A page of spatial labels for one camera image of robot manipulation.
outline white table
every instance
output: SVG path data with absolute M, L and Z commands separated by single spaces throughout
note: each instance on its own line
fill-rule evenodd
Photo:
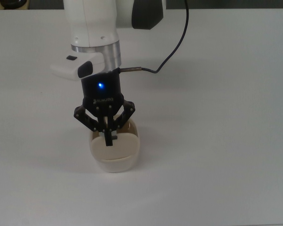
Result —
M 157 68 L 183 10 L 119 30 L 123 67 Z M 0 226 L 283 224 L 283 9 L 191 10 L 160 74 L 122 74 L 141 156 L 101 171 L 73 118 L 79 82 L 49 65 L 69 50 L 64 11 L 0 11 Z

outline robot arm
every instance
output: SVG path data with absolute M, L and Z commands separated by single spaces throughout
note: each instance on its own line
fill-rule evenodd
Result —
M 64 0 L 71 44 L 99 47 L 119 40 L 117 27 L 151 29 L 163 18 L 166 0 Z
M 117 27 L 152 29 L 163 18 L 166 0 L 64 0 L 64 7 L 72 51 L 51 69 L 56 76 L 77 81 L 118 68 Z M 79 70 L 88 61 L 92 67 Z
M 183 36 L 160 68 L 176 52 Z M 135 112 L 133 102 L 121 93 L 121 72 L 147 68 L 120 69 L 121 53 L 117 27 L 152 29 L 163 18 L 166 0 L 64 0 L 65 12 L 71 28 L 71 51 L 51 66 L 53 74 L 71 80 L 81 80 L 83 105 L 75 109 L 74 117 L 93 132 L 103 133 L 106 146 L 112 146 L 113 132 L 121 129 Z M 123 106 L 123 113 L 115 115 Z M 97 120 L 89 117 L 88 110 Z

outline silver metal ring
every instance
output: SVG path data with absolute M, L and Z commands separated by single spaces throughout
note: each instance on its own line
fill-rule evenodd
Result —
M 78 47 L 71 45 L 71 49 L 79 53 L 102 53 L 105 60 L 105 69 L 103 72 L 110 72 L 122 64 L 119 41 L 98 47 Z

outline white surface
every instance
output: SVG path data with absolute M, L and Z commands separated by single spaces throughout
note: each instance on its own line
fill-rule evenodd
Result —
M 123 67 L 156 68 L 184 19 L 120 30 Z M 63 48 L 63 11 L 0 11 L 0 226 L 283 223 L 282 9 L 192 10 L 160 74 L 122 74 L 141 156 L 120 174 L 73 118 L 80 83 L 50 74 Z

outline black cable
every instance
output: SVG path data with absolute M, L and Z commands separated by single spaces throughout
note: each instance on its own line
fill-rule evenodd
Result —
M 144 68 L 144 67 L 130 67 L 130 68 L 120 69 L 120 72 L 146 71 L 146 72 L 150 72 L 150 73 L 153 73 L 153 74 L 157 74 L 161 70 L 161 68 L 166 64 L 166 62 L 178 50 L 178 48 L 180 47 L 181 43 L 183 42 L 183 39 L 185 37 L 186 32 L 187 32 L 188 25 L 189 25 L 189 5 L 188 5 L 188 0 L 184 0 L 184 3 L 185 3 L 185 8 L 186 8 L 186 21 L 185 21 L 185 27 L 184 27 L 184 30 L 183 30 L 183 34 L 181 36 L 181 39 L 179 40 L 179 43 L 177 44 L 177 46 L 173 50 L 173 52 L 164 60 L 164 62 L 159 66 L 159 68 L 156 71 L 154 71 L 152 69 Z

